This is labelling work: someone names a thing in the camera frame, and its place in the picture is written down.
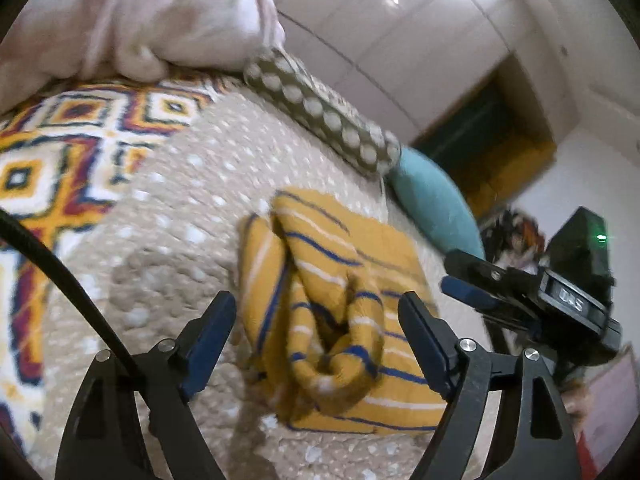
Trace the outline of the yellow striped knit sweater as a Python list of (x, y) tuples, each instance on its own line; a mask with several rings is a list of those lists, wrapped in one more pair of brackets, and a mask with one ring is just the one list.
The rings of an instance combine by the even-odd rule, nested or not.
[(398, 321), (405, 292), (431, 302), (413, 241), (304, 188), (240, 227), (240, 315), (257, 387), (296, 430), (435, 429), (445, 404)]

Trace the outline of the cluttered clothes rack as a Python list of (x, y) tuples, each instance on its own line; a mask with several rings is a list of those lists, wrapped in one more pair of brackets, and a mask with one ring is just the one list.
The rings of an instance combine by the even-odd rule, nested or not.
[(511, 207), (491, 218), (480, 237), (486, 260), (503, 269), (533, 269), (546, 248), (546, 237), (536, 219)]

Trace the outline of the wooden bedroom door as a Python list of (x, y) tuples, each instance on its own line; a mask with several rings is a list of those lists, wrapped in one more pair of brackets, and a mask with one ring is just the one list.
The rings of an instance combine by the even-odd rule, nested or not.
[(553, 162), (556, 143), (525, 70), (509, 55), (411, 143), (454, 181), (477, 221)]

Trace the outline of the pink drawer chest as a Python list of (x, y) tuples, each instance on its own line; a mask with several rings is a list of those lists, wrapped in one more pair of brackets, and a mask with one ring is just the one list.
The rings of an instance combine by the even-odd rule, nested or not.
[(631, 344), (588, 382), (590, 408), (577, 437), (583, 479), (595, 479), (639, 415), (638, 363)]

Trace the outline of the beige heart quilted bedspread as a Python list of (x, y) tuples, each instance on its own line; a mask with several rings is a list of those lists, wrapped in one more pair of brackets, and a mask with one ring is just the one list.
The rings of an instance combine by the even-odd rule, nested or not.
[[(134, 353), (178, 335), (221, 289), (238, 282), (238, 226), (287, 185), (409, 235), (431, 288), (442, 257), (385, 196), (326, 144), (248, 89), (220, 96), (190, 128), (153, 151), (125, 196), (66, 264)], [(248, 383), (250, 347), (235, 330), (207, 388), (191, 404), (230, 479), (405, 479), (427, 436), (295, 432)]]

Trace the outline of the beige wardrobe doors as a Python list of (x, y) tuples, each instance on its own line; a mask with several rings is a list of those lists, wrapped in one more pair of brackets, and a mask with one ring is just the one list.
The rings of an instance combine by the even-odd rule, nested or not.
[(274, 0), (285, 49), (410, 144), (509, 53), (509, 0)]

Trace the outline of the colourful ikat patterned blanket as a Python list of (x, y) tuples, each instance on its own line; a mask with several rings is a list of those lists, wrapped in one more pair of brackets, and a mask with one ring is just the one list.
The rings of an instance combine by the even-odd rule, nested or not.
[[(142, 162), (234, 78), (175, 70), (49, 84), (1, 117), (1, 207), (60, 258), (117, 204)], [(44, 410), (42, 320), (50, 281), (1, 246), (1, 427), (28, 454)]]

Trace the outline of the olive white patterned bolster pillow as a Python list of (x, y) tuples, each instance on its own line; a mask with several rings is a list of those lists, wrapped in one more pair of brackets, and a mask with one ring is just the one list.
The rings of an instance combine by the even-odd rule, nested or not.
[(311, 75), (299, 58), (278, 48), (262, 51), (245, 66), (243, 77), (256, 93), (328, 144), (360, 174), (384, 177), (397, 166), (401, 155), (397, 136)]

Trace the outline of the pink floral duvet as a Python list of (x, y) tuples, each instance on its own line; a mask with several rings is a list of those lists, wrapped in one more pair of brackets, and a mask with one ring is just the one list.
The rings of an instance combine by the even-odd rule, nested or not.
[(28, 0), (1, 41), (1, 109), (53, 79), (237, 72), (284, 40), (273, 0)]

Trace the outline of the teal corduroy pillow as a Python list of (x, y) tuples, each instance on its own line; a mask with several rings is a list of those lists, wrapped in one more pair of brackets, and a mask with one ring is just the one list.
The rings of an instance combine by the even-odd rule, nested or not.
[(459, 249), (485, 258), (480, 229), (468, 203), (454, 181), (431, 159), (404, 146), (387, 181), (399, 206), (441, 254)]

